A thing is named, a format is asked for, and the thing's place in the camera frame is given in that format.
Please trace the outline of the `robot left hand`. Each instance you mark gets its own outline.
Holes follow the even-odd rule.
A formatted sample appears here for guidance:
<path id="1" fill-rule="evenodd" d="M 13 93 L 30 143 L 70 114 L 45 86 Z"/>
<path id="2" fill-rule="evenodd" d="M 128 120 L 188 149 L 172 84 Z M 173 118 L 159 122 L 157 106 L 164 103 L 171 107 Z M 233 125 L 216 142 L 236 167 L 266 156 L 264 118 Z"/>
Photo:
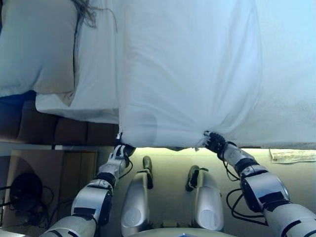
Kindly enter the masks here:
<path id="1" fill-rule="evenodd" d="M 133 155 L 136 148 L 131 146 L 131 145 L 124 144 L 121 140 L 121 137 L 122 137 L 122 132 L 119 132 L 116 136 L 116 145 L 114 148 L 114 156 L 129 158 L 130 156 Z"/>

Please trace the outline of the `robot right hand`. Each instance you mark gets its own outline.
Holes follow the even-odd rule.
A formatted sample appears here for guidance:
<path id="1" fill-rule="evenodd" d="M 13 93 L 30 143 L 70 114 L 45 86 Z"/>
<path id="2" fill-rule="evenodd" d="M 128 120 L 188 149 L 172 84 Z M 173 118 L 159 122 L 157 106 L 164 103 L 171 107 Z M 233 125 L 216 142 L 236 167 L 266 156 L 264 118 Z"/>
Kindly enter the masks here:
<path id="1" fill-rule="evenodd" d="M 215 132 L 205 131 L 204 138 L 205 141 L 203 144 L 208 150 L 218 155 L 221 154 L 226 143 L 226 140 L 223 136 Z"/>

